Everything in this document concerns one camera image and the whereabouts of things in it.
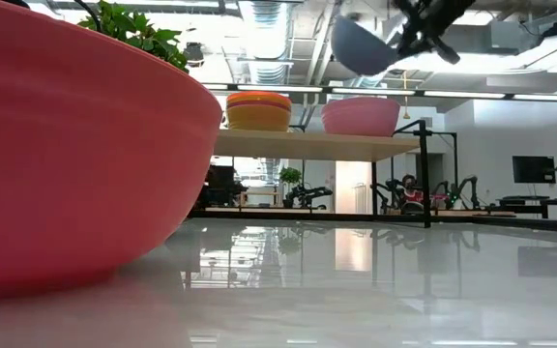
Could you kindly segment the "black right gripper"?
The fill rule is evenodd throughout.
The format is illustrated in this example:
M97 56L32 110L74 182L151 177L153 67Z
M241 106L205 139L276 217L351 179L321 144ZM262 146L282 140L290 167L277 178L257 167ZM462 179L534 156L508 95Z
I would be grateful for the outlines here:
M452 65L460 61L442 36L461 17L461 0L393 0L393 5L407 19L396 47L400 59L434 51Z

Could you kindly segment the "large blue bowl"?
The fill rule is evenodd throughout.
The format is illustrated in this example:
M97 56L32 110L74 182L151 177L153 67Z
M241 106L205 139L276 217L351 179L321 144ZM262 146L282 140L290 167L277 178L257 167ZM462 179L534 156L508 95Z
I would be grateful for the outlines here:
M376 75L398 61L397 52L355 21L339 15L331 48L338 62L358 75Z

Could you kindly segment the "large pink bowl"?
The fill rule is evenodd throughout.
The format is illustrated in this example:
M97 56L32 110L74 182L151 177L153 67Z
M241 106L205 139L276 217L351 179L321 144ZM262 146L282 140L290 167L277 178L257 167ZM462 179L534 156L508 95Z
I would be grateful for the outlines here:
M321 120L326 133L390 137L399 111L394 100L358 97L329 102L321 110Z

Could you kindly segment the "small red bowl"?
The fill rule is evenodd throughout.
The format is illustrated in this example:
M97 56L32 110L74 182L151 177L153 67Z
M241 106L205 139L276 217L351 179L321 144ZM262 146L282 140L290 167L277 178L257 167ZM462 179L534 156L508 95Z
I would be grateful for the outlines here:
M227 97L229 102L243 101L243 100L268 100L290 102L287 96L275 92L268 91L244 91L232 93Z

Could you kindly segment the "small yellow bowl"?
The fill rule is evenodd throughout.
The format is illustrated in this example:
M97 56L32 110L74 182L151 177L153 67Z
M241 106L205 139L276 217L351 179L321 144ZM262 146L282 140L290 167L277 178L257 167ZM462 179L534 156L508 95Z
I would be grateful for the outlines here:
M240 131L287 131L291 110L270 104L236 104L226 110L228 127Z

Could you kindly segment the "large red bowl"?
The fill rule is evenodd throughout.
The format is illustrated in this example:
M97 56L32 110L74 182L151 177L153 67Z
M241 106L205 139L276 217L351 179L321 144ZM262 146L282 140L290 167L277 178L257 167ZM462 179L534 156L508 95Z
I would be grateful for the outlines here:
M221 115L163 60L0 0L0 298L102 280L161 244Z

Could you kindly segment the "long ceiling light strip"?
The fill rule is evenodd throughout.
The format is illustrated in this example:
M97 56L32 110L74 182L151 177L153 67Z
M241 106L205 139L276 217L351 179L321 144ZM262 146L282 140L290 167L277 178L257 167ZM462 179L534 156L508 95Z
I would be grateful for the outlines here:
M333 86L252 85L233 83L203 83L210 91L217 92L274 92L280 94L333 94L344 96L408 97L462 100L500 100L512 102L557 102L557 94L514 94L499 92L465 92L422 89L354 88Z

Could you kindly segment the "person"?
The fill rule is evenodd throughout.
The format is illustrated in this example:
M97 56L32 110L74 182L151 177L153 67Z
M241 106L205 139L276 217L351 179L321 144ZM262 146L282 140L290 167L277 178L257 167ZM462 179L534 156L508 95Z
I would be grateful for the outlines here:
M418 216L424 213L424 193L417 186L417 179L412 174L405 174L400 181L402 190L400 211L403 215Z

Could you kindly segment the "small background potted plant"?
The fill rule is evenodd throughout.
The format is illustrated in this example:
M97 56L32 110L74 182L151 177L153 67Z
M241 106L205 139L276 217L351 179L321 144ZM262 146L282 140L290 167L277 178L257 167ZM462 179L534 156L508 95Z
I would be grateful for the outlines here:
M300 170L293 167L283 167L279 173L279 180L283 184L285 208L295 208L296 205L304 206L304 185Z

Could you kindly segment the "black background desk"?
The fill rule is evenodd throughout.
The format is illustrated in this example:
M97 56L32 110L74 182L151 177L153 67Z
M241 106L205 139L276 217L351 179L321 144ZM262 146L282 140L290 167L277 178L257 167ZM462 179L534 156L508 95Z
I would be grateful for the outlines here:
M551 206L557 206L557 198L517 195L498 199L497 204L492 205L491 209L520 215L539 215L543 219L549 219Z

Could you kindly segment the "dark background equipment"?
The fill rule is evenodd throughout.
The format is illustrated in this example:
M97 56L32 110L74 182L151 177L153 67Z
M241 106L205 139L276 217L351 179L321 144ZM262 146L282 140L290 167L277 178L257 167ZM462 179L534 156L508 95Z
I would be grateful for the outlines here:
M241 194L248 188L235 180L235 174L233 166L211 165L198 197L200 207L238 206Z

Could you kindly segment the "green leafy plant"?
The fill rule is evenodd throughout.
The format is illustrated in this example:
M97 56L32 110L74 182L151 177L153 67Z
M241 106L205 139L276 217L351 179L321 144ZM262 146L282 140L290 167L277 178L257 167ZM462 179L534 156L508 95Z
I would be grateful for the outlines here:
M187 59L178 48L180 31L156 28L146 14L117 3L99 0L92 8L83 0L74 0L86 13L78 25L149 53L178 70L188 73Z

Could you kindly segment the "wooden shelf black metal frame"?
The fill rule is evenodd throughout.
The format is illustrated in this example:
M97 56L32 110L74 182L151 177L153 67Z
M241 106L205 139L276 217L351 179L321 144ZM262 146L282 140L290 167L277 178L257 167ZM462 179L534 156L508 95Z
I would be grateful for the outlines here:
M286 160L331 160L366 162L370 168L370 183L378 184L377 165L381 160L393 160L396 156L418 149L421 156L425 211L419 216L382 216L379 200L371 195L372 213L366 215L315 214L313 219L338 221L397 221L419 222L429 228L444 217L431 213L428 181L427 139L434 135L424 120L411 122L390 137L327 134L319 132L276 132L263 130L221 130L214 147L214 154L231 158L267 158Z

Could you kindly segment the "silver ventilation duct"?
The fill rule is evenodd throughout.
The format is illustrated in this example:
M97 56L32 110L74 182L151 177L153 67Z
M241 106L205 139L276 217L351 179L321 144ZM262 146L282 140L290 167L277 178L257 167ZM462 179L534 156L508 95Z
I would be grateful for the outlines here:
M263 0L239 0L238 6L246 28L251 83L283 84L291 6Z

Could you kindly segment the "black aluminium table frame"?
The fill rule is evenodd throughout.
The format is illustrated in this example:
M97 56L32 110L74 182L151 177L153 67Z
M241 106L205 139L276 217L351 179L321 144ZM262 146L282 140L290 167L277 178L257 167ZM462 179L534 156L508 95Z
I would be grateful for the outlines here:
M444 217L444 216L380 216L350 214L311 214L311 213L278 213L245 211L190 211L188 218L231 218L231 219L276 219L276 220L308 220L332 222L384 222L384 223L419 223L428 228L432 223L473 223L480 225L516 227L541 231L557 232L557 220L553 219L522 219L516 217Z

